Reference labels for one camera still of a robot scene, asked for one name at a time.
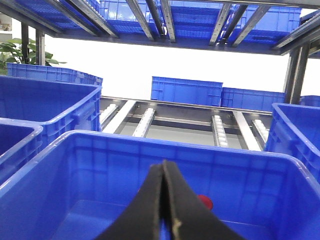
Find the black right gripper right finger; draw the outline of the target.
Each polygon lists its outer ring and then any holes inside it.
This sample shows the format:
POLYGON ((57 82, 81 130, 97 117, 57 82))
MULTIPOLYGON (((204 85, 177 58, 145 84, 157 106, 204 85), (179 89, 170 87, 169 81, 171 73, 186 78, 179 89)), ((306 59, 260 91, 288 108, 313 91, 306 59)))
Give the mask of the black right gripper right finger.
POLYGON ((177 164, 164 160, 163 179, 167 197, 167 227, 172 240, 243 240, 199 199, 177 164))

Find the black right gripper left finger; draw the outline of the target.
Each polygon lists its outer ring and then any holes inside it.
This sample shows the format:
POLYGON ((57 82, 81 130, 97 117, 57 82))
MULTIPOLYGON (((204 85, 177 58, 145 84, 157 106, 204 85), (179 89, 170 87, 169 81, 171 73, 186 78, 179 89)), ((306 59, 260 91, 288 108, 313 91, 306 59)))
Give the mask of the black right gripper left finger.
POLYGON ((97 240, 158 240, 161 229, 163 167, 154 164, 137 194, 97 240))

